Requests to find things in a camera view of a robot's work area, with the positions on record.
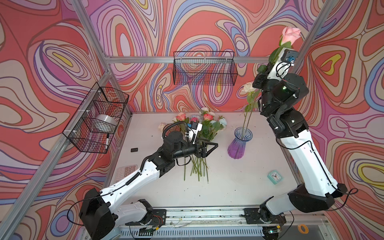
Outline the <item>magenta pink rose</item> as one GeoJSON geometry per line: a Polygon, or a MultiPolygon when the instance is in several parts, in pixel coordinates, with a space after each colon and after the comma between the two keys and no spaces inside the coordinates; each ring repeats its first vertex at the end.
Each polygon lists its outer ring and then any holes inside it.
{"type": "MultiPolygon", "coordinates": [[[[198,117],[192,117],[191,118],[191,122],[197,122],[199,123],[199,118],[198,117]]],[[[196,138],[196,142],[195,144],[196,147],[199,145],[199,140],[198,140],[198,136],[196,138]]],[[[193,155],[192,157],[192,163],[193,163],[193,168],[191,170],[191,175],[192,174],[195,174],[198,178],[198,181],[200,181],[200,177],[201,177],[201,166],[200,166],[200,163],[199,163],[199,158],[196,157],[195,155],[193,155]]]]}

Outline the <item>salmon pink rose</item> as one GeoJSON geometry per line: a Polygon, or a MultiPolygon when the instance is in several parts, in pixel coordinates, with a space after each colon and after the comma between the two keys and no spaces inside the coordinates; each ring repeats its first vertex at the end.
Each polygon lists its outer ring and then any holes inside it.
{"type": "MultiPolygon", "coordinates": [[[[185,122],[187,119],[186,117],[186,114],[185,113],[179,113],[177,116],[176,116],[176,120],[177,122],[185,122]]],[[[179,124],[178,127],[180,128],[180,131],[183,133],[183,136],[185,136],[186,134],[186,125],[184,124],[179,124]]],[[[187,160],[186,158],[184,158],[184,181],[186,180],[186,163],[187,163],[187,160]]]]}

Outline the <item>light pink rose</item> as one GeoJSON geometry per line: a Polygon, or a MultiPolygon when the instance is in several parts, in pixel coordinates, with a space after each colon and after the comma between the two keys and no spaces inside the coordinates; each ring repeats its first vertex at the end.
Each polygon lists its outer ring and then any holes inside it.
{"type": "MultiPolygon", "coordinates": [[[[279,54],[282,48],[292,49],[293,43],[301,37],[300,34],[301,30],[299,28],[285,27],[279,40],[279,47],[270,54],[269,62],[275,54],[279,54]]],[[[267,68],[268,65],[260,65],[257,69],[258,74],[266,74],[267,68]]]]}

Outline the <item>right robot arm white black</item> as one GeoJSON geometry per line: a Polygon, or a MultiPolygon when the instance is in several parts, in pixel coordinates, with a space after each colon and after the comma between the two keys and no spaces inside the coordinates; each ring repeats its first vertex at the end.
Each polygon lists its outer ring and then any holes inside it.
{"type": "Polygon", "coordinates": [[[258,74],[253,87],[262,92],[261,115],[267,118],[277,143],[289,151],[303,178],[295,189],[260,205],[261,221],[270,223],[277,215],[291,210],[329,210],[336,198],[347,194],[347,187],[331,175],[316,149],[306,119],[294,108],[309,93],[304,78],[292,73],[281,79],[258,74]]]}

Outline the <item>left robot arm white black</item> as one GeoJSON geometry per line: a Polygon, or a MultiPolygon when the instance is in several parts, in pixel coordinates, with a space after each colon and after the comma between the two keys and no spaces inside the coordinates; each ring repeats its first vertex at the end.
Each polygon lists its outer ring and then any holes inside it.
{"type": "Polygon", "coordinates": [[[207,141],[190,143],[179,131],[164,133],[162,138],[163,145],[146,157],[138,170],[101,191],[91,189],[86,193],[79,217],[92,240],[101,240],[128,223],[148,224],[154,215],[148,201],[138,200],[125,209],[121,205],[139,189],[169,172],[178,159],[205,158],[219,146],[207,141]]]}

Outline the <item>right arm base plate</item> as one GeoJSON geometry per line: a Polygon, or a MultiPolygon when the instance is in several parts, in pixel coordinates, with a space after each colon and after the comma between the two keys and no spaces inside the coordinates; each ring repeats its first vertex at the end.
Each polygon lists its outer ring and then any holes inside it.
{"type": "Polygon", "coordinates": [[[287,222],[284,214],[271,215],[265,209],[260,208],[245,208],[242,217],[246,219],[246,223],[249,225],[284,225],[287,222]]]}

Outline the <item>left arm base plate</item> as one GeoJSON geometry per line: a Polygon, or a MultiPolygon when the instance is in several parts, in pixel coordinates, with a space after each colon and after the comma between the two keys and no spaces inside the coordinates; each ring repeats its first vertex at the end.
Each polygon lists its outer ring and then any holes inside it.
{"type": "Polygon", "coordinates": [[[139,222],[126,223],[126,226],[150,226],[152,228],[161,227],[166,223],[167,210],[154,209],[147,213],[139,222]]]}

